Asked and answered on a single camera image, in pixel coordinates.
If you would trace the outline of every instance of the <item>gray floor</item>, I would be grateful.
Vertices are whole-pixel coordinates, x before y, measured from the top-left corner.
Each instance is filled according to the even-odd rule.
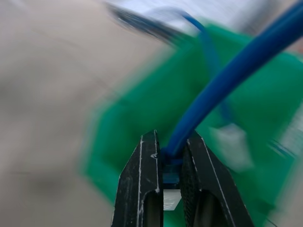
[[[0,225],[109,226],[112,206],[76,170],[88,115],[163,44],[93,0],[24,2],[0,3]],[[302,226],[295,191],[280,227]]]

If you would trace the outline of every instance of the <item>green plastic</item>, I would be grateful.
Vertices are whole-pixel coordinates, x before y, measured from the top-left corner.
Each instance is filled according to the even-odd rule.
[[[218,27],[207,28],[225,65],[250,40]],[[184,111],[208,83],[208,68],[197,38],[178,44],[174,53],[158,54],[119,88],[122,97],[102,104],[95,111],[89,134],[86,174],[113,203],[120,172],[140,136],[152,129],[160,145]],[[236,123],[247,133],[255,168],[233,173],[255,226],[263,226],[288,182],[296,159],[282,156],[268,143],[279,140],[303,98],[303,65],[294,56],[280,54],[239,86],[228,102]],[[219,157],[210,127],[221,125],[219,111],[213,110],[197,131]],[[165,212],[165,226],[185,226],[180,204]]]

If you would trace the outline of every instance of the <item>blue cable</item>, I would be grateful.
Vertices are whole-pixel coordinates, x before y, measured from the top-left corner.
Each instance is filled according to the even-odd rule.
[[[302,35],[303,1],[299,1],[253,39],[196,97],[175,127],[166,155],[178,157],[188,137],[219,102]]]

